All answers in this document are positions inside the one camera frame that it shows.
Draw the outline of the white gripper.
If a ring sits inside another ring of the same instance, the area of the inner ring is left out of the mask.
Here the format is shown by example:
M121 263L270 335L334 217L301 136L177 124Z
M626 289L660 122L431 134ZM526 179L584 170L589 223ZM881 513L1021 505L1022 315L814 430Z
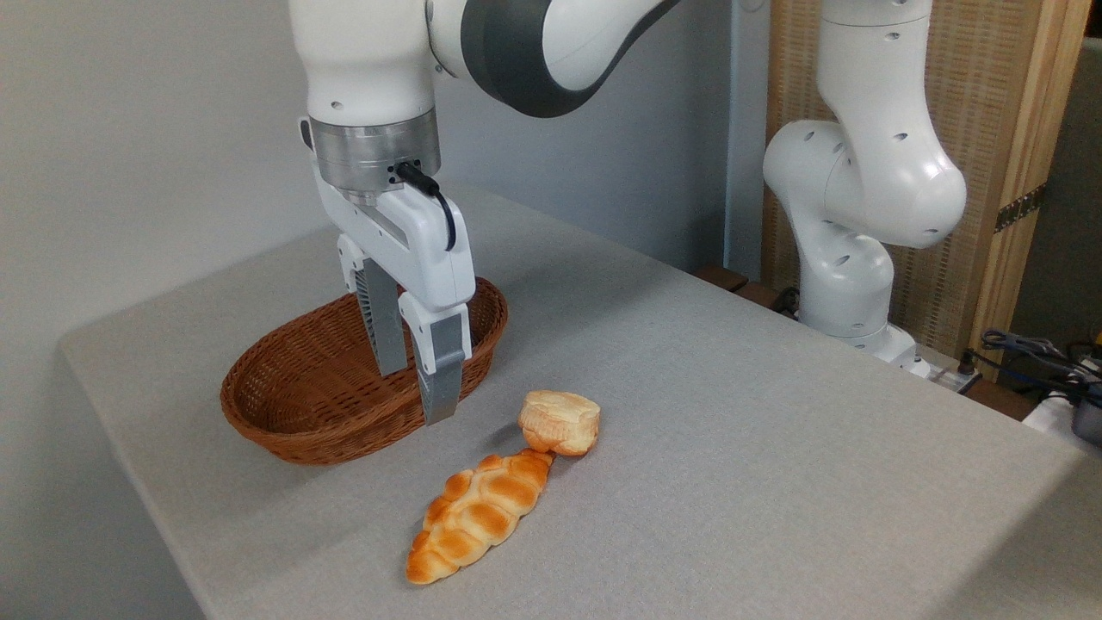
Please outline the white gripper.
M458 405L463 365L472 356L465 302L475 290L458 207L451 208L455 243L449 250L449 224L437 199L406 184L363 207L346 200L323 177L315 181L325 211L342 231L342 275L361 308L379 373L408 368L403 318L415 346L425 423L451 417ZM398 284L409 293L399 297Z

